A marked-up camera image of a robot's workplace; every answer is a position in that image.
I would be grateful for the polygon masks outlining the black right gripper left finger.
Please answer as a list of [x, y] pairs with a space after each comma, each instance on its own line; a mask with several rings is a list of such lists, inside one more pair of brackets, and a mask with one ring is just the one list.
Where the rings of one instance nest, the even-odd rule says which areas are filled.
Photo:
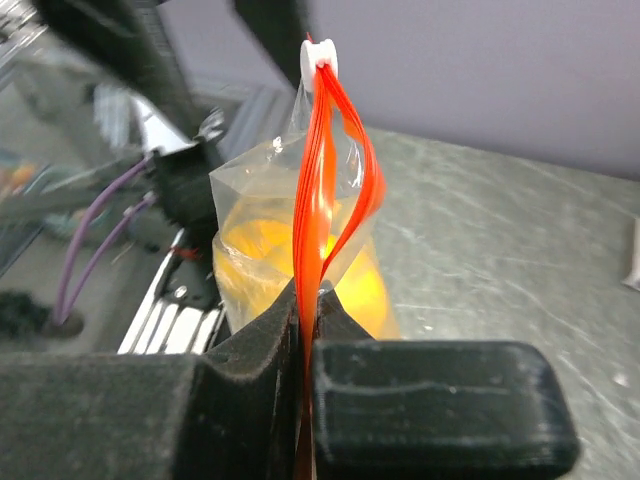
[[294, 289], [202, 354], [1, 358], [5, 479], [289, 479]]

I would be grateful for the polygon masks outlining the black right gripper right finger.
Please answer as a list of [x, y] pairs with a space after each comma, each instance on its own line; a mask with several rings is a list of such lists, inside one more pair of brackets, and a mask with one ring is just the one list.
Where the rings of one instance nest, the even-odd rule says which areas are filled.
[[556, 373], [511, 340], [376, 340], [324, 293], [312, 353], [321, 479], [557, 479], [580, 441]]

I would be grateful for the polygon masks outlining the yellow orange fruit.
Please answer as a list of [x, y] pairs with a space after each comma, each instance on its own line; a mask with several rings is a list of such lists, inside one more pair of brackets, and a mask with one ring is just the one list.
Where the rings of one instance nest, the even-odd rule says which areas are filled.
[[360, 250], [335, 290], [344, 310], [373, 338], [401, 338], [390, 295], [379, 269], [376, 249], [371, 241]]

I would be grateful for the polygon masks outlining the yellow pear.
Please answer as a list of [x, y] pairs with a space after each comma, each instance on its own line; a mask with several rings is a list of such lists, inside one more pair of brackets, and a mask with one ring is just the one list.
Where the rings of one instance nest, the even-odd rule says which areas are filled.
[[293, 277], [292, 227], [278, 220], [225, 226], [213, 240], [213, 253], [233, 333], [270, 307]]

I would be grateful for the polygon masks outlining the clear bag orange zipper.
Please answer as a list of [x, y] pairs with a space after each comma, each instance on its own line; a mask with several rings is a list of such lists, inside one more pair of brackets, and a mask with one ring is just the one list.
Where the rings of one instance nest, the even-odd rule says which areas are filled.
[[386, 183], [373, 143], [339, 81], [333, 41], [305, 39], [300, 73], [288, 132], [216, 168], [210, 180], [217, 234], [252, 219], [292, 227], [293, 277], [278, 297], [296, 303], [299, 357], [308, 369], [319, 303], [337, 296], [346, 270], [363, 246], [373, 243]]

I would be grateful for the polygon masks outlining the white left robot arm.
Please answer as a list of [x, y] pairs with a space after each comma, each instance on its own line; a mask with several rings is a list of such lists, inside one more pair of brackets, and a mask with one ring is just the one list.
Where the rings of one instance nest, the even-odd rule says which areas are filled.
[[44, 24], [58, 37], [142, 95], [187, 139], [183, 153], [155, 157], [155, 189], [166, 217], [197, 245], [218, 229], [209, 173], [223, 163], [181, 71], [155, 1], [37, 1]]

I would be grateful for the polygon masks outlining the aluminium extrusion frame rail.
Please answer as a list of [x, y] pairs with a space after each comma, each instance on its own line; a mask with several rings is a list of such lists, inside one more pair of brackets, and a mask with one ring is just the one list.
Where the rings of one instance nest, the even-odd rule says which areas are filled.
[[211, 262], [179, 231], [151, 281], [119, 354], [205, 352], [224, 323]]

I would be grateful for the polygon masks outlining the small white metal bracket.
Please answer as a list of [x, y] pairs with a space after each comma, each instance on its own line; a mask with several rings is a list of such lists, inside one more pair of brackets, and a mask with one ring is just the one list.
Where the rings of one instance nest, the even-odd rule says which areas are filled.
[[622, 256], [621, 283], [639, 291], [639, 217], [631, 220], [624, 236], [625, 250]]

